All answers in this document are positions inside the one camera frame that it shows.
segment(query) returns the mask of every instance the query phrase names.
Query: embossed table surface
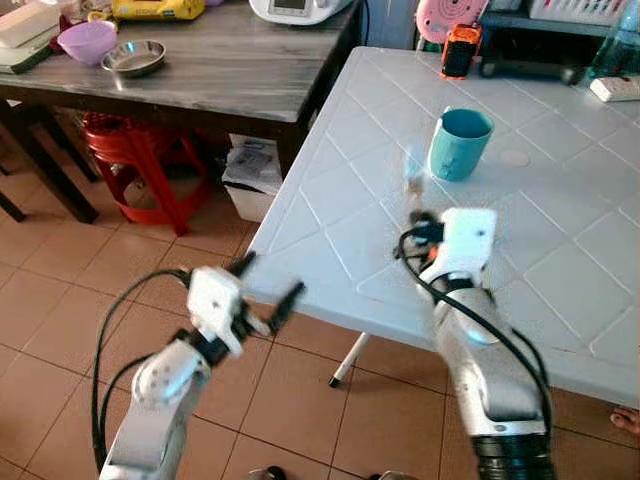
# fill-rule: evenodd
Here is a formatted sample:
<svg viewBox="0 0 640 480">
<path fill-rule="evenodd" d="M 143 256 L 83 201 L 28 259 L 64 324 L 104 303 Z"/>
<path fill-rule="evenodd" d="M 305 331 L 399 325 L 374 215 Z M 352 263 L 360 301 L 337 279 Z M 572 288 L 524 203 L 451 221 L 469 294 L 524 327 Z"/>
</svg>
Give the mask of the embossed table surface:
<svg viewBox="0 0 640 480">
<path fill-rule="evenodd" d="M 429 179 L 423 204 L 497 210 L 487 282 L 500 313 L 540 347 L 552 383 L 638 405 L 640 102 L 536 80 L 447 81 L 439 57 L 355 49 L 251 248 L 247 282 L 273 302 L 432 349 L 431 305 L 392 258 L 412 203 L 404 158 L 424 158 L 450 105 L 495 131 L 466 181 Z"/>
<path fill-rule="evenodd" d="M 162 42 L 162 69 L 118 82 L 99 66 L 59 55 L 23 74 L 0 75 L 0 89 L 64 91 L 293 123 L 356 6 L 304 28 L 266 22 L 247 0 L 227 0 L 192 22 L 127 22 L 118 42 Z"/>
</svg>

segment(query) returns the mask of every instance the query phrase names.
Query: white table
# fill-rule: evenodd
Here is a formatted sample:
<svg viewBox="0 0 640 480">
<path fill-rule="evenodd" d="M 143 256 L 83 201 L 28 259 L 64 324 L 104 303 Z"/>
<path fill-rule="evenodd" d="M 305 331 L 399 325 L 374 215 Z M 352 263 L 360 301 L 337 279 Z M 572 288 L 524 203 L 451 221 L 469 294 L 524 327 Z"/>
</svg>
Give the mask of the white table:
<svg viewBox="0 0 640 480">
<path fill-rule="evenodd" d="M 404 158 L 426 155 L 445 106 L 485 111 L 496 129 L 480 165 L 464 182 L 429 180 L 424 205 L 496 209 L 487 282 L 501 313 L 541 348 L 553 385 L 637 406 L 640 102 L 447 81 L 438 67 L 434 54 L 352 52 L 253 240 L 250 293 L 274 302 L 301 278 L 301 311 L 433 349 L 431 306 L 392 257 L 412 208 Z"/>
</svg>

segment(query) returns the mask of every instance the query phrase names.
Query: blue cup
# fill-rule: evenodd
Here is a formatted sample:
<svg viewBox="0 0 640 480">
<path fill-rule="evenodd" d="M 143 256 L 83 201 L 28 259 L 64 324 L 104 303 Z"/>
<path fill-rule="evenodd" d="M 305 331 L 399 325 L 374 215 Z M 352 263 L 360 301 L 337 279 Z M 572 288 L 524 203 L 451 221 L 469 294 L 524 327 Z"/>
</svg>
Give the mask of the blue cup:
<svg viewBox="0 0 640 480">
<path fill-rule="evenodd" d="M 444 180 L 467 178 L 476 168 L 492 132 L 493 121 L 484 113 L 447 107 L 433 132 L 427 157 L 429 170 Z"/>
</svg>

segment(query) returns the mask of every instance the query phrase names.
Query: orange device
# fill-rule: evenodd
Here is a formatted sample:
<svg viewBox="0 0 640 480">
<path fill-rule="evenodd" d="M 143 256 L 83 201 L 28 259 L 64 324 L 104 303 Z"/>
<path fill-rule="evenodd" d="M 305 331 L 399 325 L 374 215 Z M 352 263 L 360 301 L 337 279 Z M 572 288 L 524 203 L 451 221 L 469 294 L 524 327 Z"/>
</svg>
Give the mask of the orange device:
<svg viewBox="0 0 640 480">
<path fill-rule="evenodd" d="M 478 54 L 482 43 L 482 26 L 455 25 L 447 35 L 442 53 L 442 75 L 461 79 L 467 76 L 473 57 Z"/>
</svg>

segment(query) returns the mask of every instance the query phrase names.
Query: red plastic stool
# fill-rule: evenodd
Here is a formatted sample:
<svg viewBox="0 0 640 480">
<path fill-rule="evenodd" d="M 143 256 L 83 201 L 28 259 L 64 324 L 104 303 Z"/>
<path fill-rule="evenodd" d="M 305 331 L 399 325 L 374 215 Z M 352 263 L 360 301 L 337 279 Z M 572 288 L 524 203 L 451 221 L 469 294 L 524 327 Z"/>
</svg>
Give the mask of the red plastic stool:
<svg viewBox="0 0 640 480">
<path fill-rule="evenodd" d="M 133 222 L 172 225 L 176 235 L 188 232 L 187 219 L 207 199 L 211 186 L 207 181 L 207 169 L 183 132 L 100 113 L 87 113 L 83 123 L 98 168 L 123 215 Z M 172 150 L 179 143 L 184 149 L 182 155 Z M 198 187 L 180 202 L 176 200 L 163 170 L 163 167 L 176 163 L 195 167 L 203 177 Z M 123 168 L 114 173 L 110 164 L 119 164 Z M 147 184 L 159 208 L 135 208 L 127 203 L 124 192 L 138 175 Z"/>
</svg>

